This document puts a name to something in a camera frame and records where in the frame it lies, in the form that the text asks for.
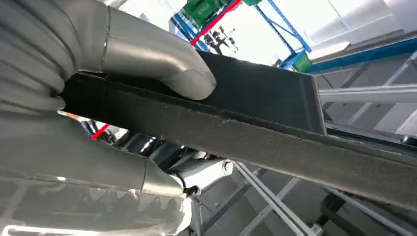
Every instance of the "textured black coating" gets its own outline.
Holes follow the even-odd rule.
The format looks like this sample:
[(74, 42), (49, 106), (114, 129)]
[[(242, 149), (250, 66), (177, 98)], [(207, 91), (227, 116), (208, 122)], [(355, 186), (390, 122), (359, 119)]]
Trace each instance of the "textured black coating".
[[(199, 52), (217, 80), (201, 103), (287, 126), (325, 132), (316, 82), (310, 75)], [(110, 80), (178, 97), (158, 81), (110, 76)]]
[(77, 75), (62, 97), (66, 109), (75, 114), (417, 209), (416, 159), (406, 153), (306, 132), (91, 76)]

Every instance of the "bolt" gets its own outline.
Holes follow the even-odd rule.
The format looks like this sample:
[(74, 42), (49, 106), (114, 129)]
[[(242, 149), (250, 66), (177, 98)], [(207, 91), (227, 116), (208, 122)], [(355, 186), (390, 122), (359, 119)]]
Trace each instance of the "bolt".
[(230, 160), (225, 160), (223, 162), (223, 172), (227, 176), (232, 174), (232, 172), (233, 172), (233, 163)]

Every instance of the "black frame rail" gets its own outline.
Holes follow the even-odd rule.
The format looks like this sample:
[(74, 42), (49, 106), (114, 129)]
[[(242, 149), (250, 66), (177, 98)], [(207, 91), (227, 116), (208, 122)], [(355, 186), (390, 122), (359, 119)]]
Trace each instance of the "black frame rail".
[(417, 159), (409, 150), (314, 133), (91, 75), (75, 75), (62, 97), (74, 114), (417, 210)]

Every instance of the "green storage bin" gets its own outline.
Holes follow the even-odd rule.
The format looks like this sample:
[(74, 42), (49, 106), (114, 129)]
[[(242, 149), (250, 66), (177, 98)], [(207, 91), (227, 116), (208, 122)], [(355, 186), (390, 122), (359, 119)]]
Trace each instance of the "green storage bin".
[(246, 3), (246, 5), (248, 6), (253, 6), (262, 2), (262, 0), (243, 0), (243, 2)]
[(193, 20), (198, 28), (204, 26), (206, 22), (222, 7), (217, 0), (192, 0), (187, 2), (183, 8), (187, 18)]
[(227, 5), (231, 0), (218, 0), (223, 6)]
[(293, 67), (296, 71), (306, 72), (308, 70), (308, 68), (311, 67), (312, 64), (313, 63), (308, 58), (307, 54), (304, 53), (304, 55), (302, 55), (299, 60), (294, 62)]

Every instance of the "red pole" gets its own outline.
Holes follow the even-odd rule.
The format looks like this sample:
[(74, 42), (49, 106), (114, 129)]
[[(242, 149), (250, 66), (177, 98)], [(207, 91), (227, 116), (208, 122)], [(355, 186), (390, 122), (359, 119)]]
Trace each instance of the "red pole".
[(100, 135), (103, 134), (109, 126), (109, 124), (105, 124), (103, 127), (101, 127), (101, 129), (97, 130), (97, 132), (92, 135), (91, 139), (97, 139), (100, 137)]
[(241, 2), (242, 2), (242, 0), (236, 0), (227, 9), (225, 9), (222, 13), (220, 13), (220, 15), (216, 19), (214, 19), (213, 22), (211, 22), (203, 31), (201, 31), (193, 39), (193, 41), (191, 41), (191, 45), (194, 46), (198, 42), (198, 40), (200, 39), (201, 36), (205, 35), (210, 29), (212, 29), (217, 24), (217, 22), (219, 22), (224, 17), (224, 15), (226, 15), (226, 13), (233, 10)]

